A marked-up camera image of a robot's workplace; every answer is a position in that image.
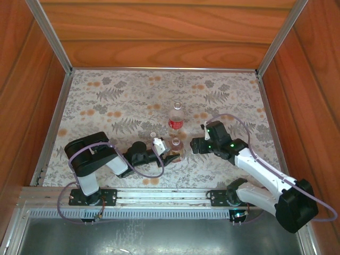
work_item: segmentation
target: plastic bottle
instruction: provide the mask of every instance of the plastic bottle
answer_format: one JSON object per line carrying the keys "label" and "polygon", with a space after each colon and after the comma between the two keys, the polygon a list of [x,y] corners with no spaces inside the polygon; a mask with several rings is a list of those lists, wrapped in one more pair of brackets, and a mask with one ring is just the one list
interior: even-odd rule
{"label": "plastic bottle", "polygon": [[181,103],[174,103],[174,108],[169,112],[169,126],[178,130],[183,126],[184,111]]}
{"label": "plastic bottle", "polygon": [[181,156],[177,159],[175,159],[174,161],[172,161],[172,163],[177,163],[177,162],[180,162],[184,159],[184,144],[183,142],[177,138],[177,137],[174,137],[171,141],[171,155],[174,155],[174,154],[180,154]]}

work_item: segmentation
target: red label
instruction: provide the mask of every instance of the red label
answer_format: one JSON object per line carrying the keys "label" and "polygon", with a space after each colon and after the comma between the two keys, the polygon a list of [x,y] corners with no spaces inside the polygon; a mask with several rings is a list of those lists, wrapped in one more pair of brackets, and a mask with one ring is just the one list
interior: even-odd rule
{"label": "red label", "polygon": [[172,129],[180,129],[183,126],[183,121],[174,122],[172,120],[169,120],[169,126]]}

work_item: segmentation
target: bottle cap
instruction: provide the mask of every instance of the bottle cap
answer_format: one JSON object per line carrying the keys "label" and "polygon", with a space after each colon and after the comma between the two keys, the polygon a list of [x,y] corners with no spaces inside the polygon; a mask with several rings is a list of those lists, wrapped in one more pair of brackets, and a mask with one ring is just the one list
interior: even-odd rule
{"label": "bottle cap", "polygon": [[179,145],[181,143],[181,141],[180,141],[180,139],[178,139],[177,137],[174,137],[173,139],[172,139],[172,144],[173,145]]}
{"label": "bottle cap", "polygon": [[174,103],[174,108],[176,110],[180,110],[182,108],[182,104],[181,103]]}

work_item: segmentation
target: patterned fabric surface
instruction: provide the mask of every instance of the patterned fabric surface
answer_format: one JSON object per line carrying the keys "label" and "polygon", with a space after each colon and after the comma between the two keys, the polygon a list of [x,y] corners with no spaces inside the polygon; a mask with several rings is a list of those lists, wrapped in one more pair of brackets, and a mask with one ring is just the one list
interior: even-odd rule
{"label": "patterned fabric surface", "polygon": [[[251,182],[245,171],[214,155],[194,155],[189,142],[204,136],[200,124],[221,113],[246,122],[254,150],[279,168],[256,77],[252,73],[90,71],[77,70],[71,85],[44,186],[65,186],[73,181],[67,166],[65,145],[75,139],[104,131],[121,152],[135,141],[151,146],[151,132],[170,139],[168,112],[182,103],[186,119],[178,136],[186,157],[172,163],[165,174],[148,179],[133,174],[119,179],[104,166],[96,171],[100,186],[116,188],[225,188],[238,177]],[[232,138],[247,141],[245,130],[233,118],[220,119]],[[148,175],[161,169],[156,163],[138,167]]]}

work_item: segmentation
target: wooden wall panel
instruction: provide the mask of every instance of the wooden wall panel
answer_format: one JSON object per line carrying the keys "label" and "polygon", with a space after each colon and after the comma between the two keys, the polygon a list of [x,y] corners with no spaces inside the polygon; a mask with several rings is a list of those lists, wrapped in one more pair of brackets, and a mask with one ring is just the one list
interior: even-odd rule
{"label": "wooden wall panel", "polygon": [[[336,1],[311,0],[263,76],[290,174],[340,213],[340,38]],[[331,213],[319,206],[319,218]],[[340,219],[313,226],[323,254],[340,250]]]}
{"label": "wooden wall panel", "polygon": [[41,3],[115,3],[115,4],[185,4],[213,6],[241,6],[286,8],[293,7],[295,0],[40,0]]}
{"label": "wooden wall panel", "polygon": [[257,66],[268,46],[183,41],[64,41],[74,66]]}
{"label": "wooden wall panel", "polygon": [[[256,69],[293,2],[45,0],[42,6],[76,67]],[[126,54],[125,44],[129,52],[141,47],[144,52],[136,58],[128,54],[122,61],[116,57]],[[103,47],[109,57],[103,55]],[[235,49],[237,60],[230,57]],[[213,61],[205,60],[209,54],[213,54]],[[189,63],[182,56],[190,56]]]}
{"label": "wooden wall panel", "polygon": [[47,5],[60,40],[204,40],[270,44],[288,10],[165,5]]}
{"label": "wooden wall panel", "polygon": [[65,72],[23,0],[1,1],[0,241],[35,170]]}

